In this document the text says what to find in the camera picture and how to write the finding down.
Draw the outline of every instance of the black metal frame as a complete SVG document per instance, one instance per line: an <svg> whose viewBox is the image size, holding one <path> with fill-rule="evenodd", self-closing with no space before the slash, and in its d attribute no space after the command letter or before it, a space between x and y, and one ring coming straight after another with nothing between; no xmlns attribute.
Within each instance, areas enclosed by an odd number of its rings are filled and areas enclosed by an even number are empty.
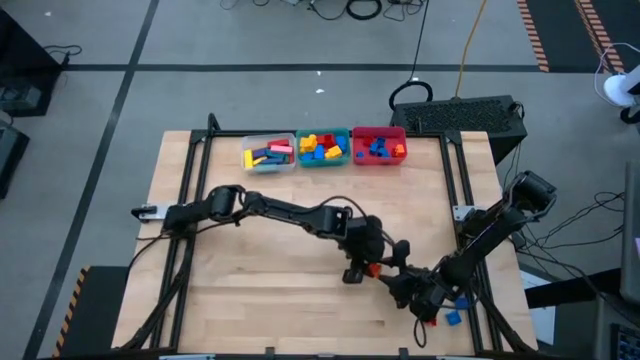
<svg viewBox="0 0 640 360"><path fill-rule="evenodd" d="M204 149L203 149L203 154L200 161L200 169L199 169L198 181L196 185L195 198L202 199L204 195L204 187L206 183L207 173L209 170L208 165L209 165L209 159L210 159L210 153L211 153L211 145L214 137L240 137L240 136L276 134L276 133L295 133L295 132L296 132L295 130L221 130L220 125L218 124L218 121L216 120L215 116L213 114L209 114L207 129L191 131L189 148L187 150L187 158L186 158L183 175L182 175L182 181L180 185L178 203L184 204L187 202L187 192L189 189L189 183L193 173L195 153L196 153L196 148L198 144L204 143ZM467 170L464 150L462 148L462 139L461 139L460 133L459 132L421 133L421 134L412 133L412 134L407 134L407 137L434 138L434 139L438 139L440 142L440 150L442 153L442 164L444 169L445 181L447 184L447 194L448 194L449 203L450 203L452 225L454 227L454 233L456 234L456 244L460 249L463 246L463 243L462 243L463 240L459 238L457 232L455 231L456 222L453 214L453 207L458 205L458 199L456 195L453 171L451 168L451 160L449 158L449 151L448 151L449 141L453 142L456 150L456 158L458 162L458 168L460 169L460 177L462 180L462 187L463 187L465 202L467 205L473 205L473 194L471 191L471 182L469 180L469 173ZM174 316L173 324L171 327L171 336L170 336L170 342L169 342L169 347L173 349L178 348L178 344L180 341L180 331L182 328L182 319L184 317L187 289L189 286L191 263L193 260L193 253L194 253L194 247L195 247L195 232L189 232L189 234L186 235L185 237L174 238L171 240L171 243L169 245L169 250L167 252L167 260L165 263L165 269L164 269L164 274L162 278L162 286L160 289L160 297L162 297L167 293L169 286L171 285L173 271L176 264L176 255L178 252L178 246L180 242L183 240L186 242L186 248L185 248L184 257L182 261L188 262L188 265L187 265L188 272L186 274L187 280L184 283L184 285L181 287L178 293L177 301L176 301L175 316ZM481 288L483 288L484 291L487 294L489 294L489 296L491 296L491 286L489 284L489 277L487 273L486 264L484 263L484 261L481 263L481 265L478 266L478 269L476 270L476 277L478 279L478 283L481 286ZM470 292L467 293L466 296L471 301L472 295L470 294ZM482 351L484 351L484 348L483 348L482 333L480 330L476 308L475 307L470 308L468 310L468 315L469 315L469 327L471 330L471 339L473 342L474 352L476 354L479 354ZM149 346L150 348L158 348L160 346L163 323L164 321L161 321L154 329L151 336L151 342ZM490 329L493 350L502 351L503 349L502 338L500 336L497 326L492 321L492 319L488 319L488 325ZM223 356L225 358L229 357L229 358L243 358L243 359L250 359L250 358L262 359L265 356L267 358L274 358L275 349L267 348L265 354L253 354L253 355L216 354L216 358L220 356ZM309 355L289 355L289 356L293 359L293 358L300 358L301 356L309 356ZM410 356L406 348L399 349L399 356L401 359L402 358L411 358L411 359L434 359L435 358L434 356ZM397 359L398 358L398 356L393 356L393 355L390 355L390 356L383 356L383 355L339 356L337 354L336 354L336 357L339 357L342 359L347 359L347 358L348 359L365 359L365 358Z"/></svg>

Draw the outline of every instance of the wooden tabletop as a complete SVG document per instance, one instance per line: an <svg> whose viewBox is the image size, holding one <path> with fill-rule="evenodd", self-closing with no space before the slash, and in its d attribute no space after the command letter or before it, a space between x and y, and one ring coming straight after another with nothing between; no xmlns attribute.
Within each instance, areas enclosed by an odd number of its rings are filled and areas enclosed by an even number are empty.
<svg viewBox="0 0 640 360"><path fill-rule="evenodd" d="M189 132L166 132L158 156L150 203L176 203ZM500 185L485 133L463 133L464 150L476 205L500 199ZM215 138L205 195L216 186L241 184L247 190L312 206L345 195L368 214L381 218L397 241L411 242L409 263L432 267L455 250L455 237L437 139L407 139L401 166L303 169L250 176L240 167L240 138ZM455 152L450 149L458 199ZM193 199L202 146L190 187ZM200 226L209 225L203 222ZM142 225L140 236L159 233L159 222ZM126 342L158 300L168 241L149 249L135 264L124 295L113 346ZM137 246L139 250L144 243ZM426 348L413 339L414 316L396 309L386 286L373 279L345 285L349 262L329 240L320 240L289 224L248 218L240 227L223 226L198 235L180 337L180 352L392 355L406 347L412 355L473 354L466 312L451 327L445 313L428 327ZM503 242L487 257L495 303L511 326L537 348L513 245ZM397 270L386 270L393 274ZM165 317L162 344L168 344L173 307ZM485 348L490 336L478 305Z"/></svg>

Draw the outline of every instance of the gray floor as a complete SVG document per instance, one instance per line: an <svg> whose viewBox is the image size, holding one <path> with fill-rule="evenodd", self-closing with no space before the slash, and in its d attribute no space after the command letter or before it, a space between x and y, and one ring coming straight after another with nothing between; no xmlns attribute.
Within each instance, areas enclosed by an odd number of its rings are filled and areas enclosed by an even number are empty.
<svg viewBox="0 0 640 360"><path fill-rule="evenodd" d="M272 0L264 8L240 0L225 12L216 0L161 0L141 63L410 63L419 18L324 22L304 5ZM318 1L327 14L341 2ZM8 0L5 9L43 45L76 43L78 64L126 64L149 0ZM420 62L456 64L477 10L472 0L432 0ZM469 54L470 64L534 65L515 2L490 1ZM87 264L126 265L139 225L131 207L144 202L162 133L203 127L213 111L223 128L268 129L385 125L389 93L406 72L138 72L133 78L69 273L40 355L53 349L78 270ZM416 74L453 96L457 74ZM83 191L123 73L70 72L58 83L48 114L16 119L31 137L7 199L0 203L0 353L22 356ZM640 150L638 132L595 96L589 74L465 74L461 96L511 94L526 106L529 137L519 169L532 169L559 189L541 235L597 191L623 190L623 168ZM399 101L418 101L407 92ZM501 177L509 162L499 166ZM622 222L596 210L554 237L562 244L604 237ZM586 272L619 264L619 239L552 251ZM523 257L523 262L538 266ZM564 270L546 266L555 276Z"/></svg>

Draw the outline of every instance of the black floor stripe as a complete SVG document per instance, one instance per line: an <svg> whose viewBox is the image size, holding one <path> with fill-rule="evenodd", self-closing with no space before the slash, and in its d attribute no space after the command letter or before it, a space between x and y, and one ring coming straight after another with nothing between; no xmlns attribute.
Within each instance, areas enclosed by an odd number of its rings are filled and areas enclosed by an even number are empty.
<svg viewBox="0 0 640 360"><path fill-rule="evenodd" d="M411 64L139 64L134 71L148 72L271 72L271 71L411 71ZM68 65L66 71L126 71L128 65L77 64ZM460 65L424 64L417 71L457 72ZM537 65L465 65L465 72L540 72Z"/></svg>
<svg viewBox="0 0 640 360"><path fill-rule="evenodd" d="M599 58L572 0L529 0L549 72L594 72Z"/></svg>
<svg viewBox="0 0 640 360"><path fill-rule="evenodd" d="M49 284L49 288L47 289L42 307L40 308L40 313L38 314L35 326L33 328L33 331L31 332L31 337L29 338L29 342L27 343L27 348L25 349L25 353L23 356L24 359L35 359L38 356L38 352L40 351L42 340L47 331L47 327L49 325L49 321L51 320L51 315L53 314L53 309L58 300L58 296L60 295L60 289L62 288L62 284L64 283L67 271L69 270L71 258L75 251L76 245L78 244L80 231L82 230L82 226L84 225L84 220L87 216L87 211L89 210L91 199L93 198L96 185L98 184L98 178L100 177L100 173L102 172L102 167L107 157L107 152L109 150L109 146L111 145L111 140L113 139L113 134L115 132L116 126L118 125L118 120L120 119L120 113L122 112L124 102L127 98L127 94L131 86L131 81L133 80L133 75L135 74L135 65L140 60L142 48L144 47L147 35L149 34L149 29L151 28L151 23L153 22L153 17L156 13L156 9L158 8L158 2L159 0L151 0L149 3L147 15L144 18L142 28L140 29L140 34L138 35L138 40L136 41L136 45L129 60L128 69L124 74L122 84L120 85L120 89L118 90L118 95L116 96L113 104L113 109L111 110L111 115L109 116L107 125L105 126L104 132L102 133L100 145L98 146L98 151L96 152L93 165L91 166L91 171L89 172L89 178L87 179L84 190L82 191L80 203L78 204L78 208L76 209L76 213L73 217L69 233L67 234L67 238L62 248L62 253L60 254L60 258L58 259L58 264L56 265L51 283Z"/></svg>
<svg viewBox="0 0 640 360"><path fill-rule="evenodd" d="M639 0L591 0L612 43L626 42L640 48ZM625 71L640 65L640 54L626 46L616 46Z"/></svg>

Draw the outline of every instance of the yellow toy block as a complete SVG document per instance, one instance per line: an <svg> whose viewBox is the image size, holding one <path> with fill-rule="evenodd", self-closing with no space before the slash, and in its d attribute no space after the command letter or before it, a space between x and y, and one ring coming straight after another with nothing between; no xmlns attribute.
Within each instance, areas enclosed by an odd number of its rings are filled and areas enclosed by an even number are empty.
<svg viewBox="0 0 640 360"><path fill-rule="evenodd" d="M253 167L253 151L251 151L251 149L244 151L244 167L245 169L251 169Z"/></svg>
<svg viewBox="0 0 640 360"><path fill-rule="evenodd" d="M318 139L315 135L311 134L309 137L303 137L300 139L300 153L313 152L318 146Z"/></svg>
<svg viewBox="0 0 640 360"><path fill-rule="evenodd" d="M331 149L327 150L327 152L324 154L324 157L327 159L335 159L342 156L342 150L340 150L340 146L336 145L334 147L332 147Z"/></svg>
<svg viewBox="0 0 640 360"><path fill-rule="evenodd" d="M255 160L253 160L253 166L256 166L256 165L260 164L261 162L265 161L266 159L267 159L267 157L263 156L261 158L257 158Z"/></svg>

